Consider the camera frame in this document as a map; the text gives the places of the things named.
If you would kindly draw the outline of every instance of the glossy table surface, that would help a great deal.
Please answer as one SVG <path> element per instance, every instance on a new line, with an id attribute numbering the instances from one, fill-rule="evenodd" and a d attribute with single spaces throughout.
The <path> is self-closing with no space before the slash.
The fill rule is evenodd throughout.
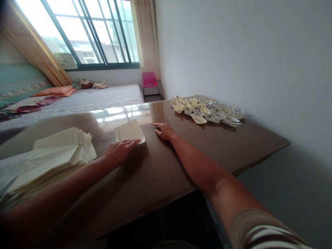
<path id="1" fill-rule="evenodd" d="M 97 238 L 195 190 L 169 142 L 154 132 L 153 123 L 165 122 L 194 147 L 233 174 L 238 174 L 289 145 L 281 136 L 250 121 L 233 128 L 225 124 L 198 125 L 174 112 L 169 101 L 108 108 L 44 119 L 0 147 L 0 159 L 32 150 L 35 140 L 77 127 L 91 132 L 100 156 L 115 142 L 113 129 L 137 119 L 146 138 L 126 165 L 89 189 L 64 216 L 52 240 L 75 245 Z"/>

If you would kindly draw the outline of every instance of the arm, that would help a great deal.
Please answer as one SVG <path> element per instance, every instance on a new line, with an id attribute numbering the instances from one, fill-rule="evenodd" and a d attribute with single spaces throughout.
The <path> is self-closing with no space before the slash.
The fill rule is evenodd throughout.
<path id="1" fill-rule="evenodd" d="M 119 167 L 138 143 L 125 140 L 111 144 L 97 160 L 6 213 L 2 225 L 12 241 L 24 247 L 37 243 L 85 191 Z"/>
<path id="2" fill-rule="evenodd" d="M 210 199 L 223 226 L 230 236 L 231 224 L 244 209 L 268 210 L 231 173 L 191 146 L 164 123 L 156 123 L 155 132 L 170 141 L 191 180 Z"/>

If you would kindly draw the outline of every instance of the stuffed toy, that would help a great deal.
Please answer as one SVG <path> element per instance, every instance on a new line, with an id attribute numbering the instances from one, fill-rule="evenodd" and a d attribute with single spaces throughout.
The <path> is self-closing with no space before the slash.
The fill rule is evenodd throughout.
<path id="1" fill-rule="evenodd" d="M 94 84 L 93 84 L 93 87 L 95 87 L 95 88 L 97 88 L 97 89 L 99 89 L 99 88 L 101 88 L 101 89 L 106 89 L 106 88 L 108 88 L 109 86 L 108 86 L 108 85 L 105 85 L 105 81 L 103 81 L 103 82 L 100 83 L 100 84 L 98 84 L 98 83 L 94 83 Z"/>
<path id="2" fill-rule="evenodd" d="M 83 88 L 83 89 L 89 89 L 91 88 L 93 85 L 91 83 L 91 81 L 87 81 L 85 79 L 83 79 L 82 81 L 79 82 L 79 85 Z"/>

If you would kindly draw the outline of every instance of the forearm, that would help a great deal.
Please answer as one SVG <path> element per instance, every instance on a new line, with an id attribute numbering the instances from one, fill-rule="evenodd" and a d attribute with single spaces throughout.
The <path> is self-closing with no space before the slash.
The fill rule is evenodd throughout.
<path id="1" fill-rule="evenodd" d="M 13 239 L 32 245 L 51 229 L 70 206 L 110 171 L 99 160 L 16 206 L 3 216 Z"/>
<path id="2" fill-rule="evenodd" d="M 226 232 L 236 215 L 247 208 L 268 212 L 241 182 L 183 138 L 174 135 L 171 143 L 191 180 L 209 198 Z"/>
<path id="3" fill-rule="evenodd" d="M 191 180 L 207 196 L 215 191 L 218 182 L 232 176 L 182 137 L 174 135 L 171 143 Z"/>

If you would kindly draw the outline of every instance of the beige curtain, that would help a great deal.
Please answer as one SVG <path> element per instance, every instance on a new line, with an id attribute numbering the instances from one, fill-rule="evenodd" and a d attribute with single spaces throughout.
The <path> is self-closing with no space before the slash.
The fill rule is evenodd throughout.
<path id="1" fill-rule="evenodd" d="M 160 80 L 153 0 L 130 0 L 139 64 L 142 72 L 155 72 Z"/>
<path id="2" fill-rule="evenodd" d="M 3 14 L 3 19 L 0 20 L 3 33 L 27 60 L 42 71 L 53 85 L 70 85 L 72 83 L 71 79 L 25 17 L 15 0 L 8 1 Z"/>

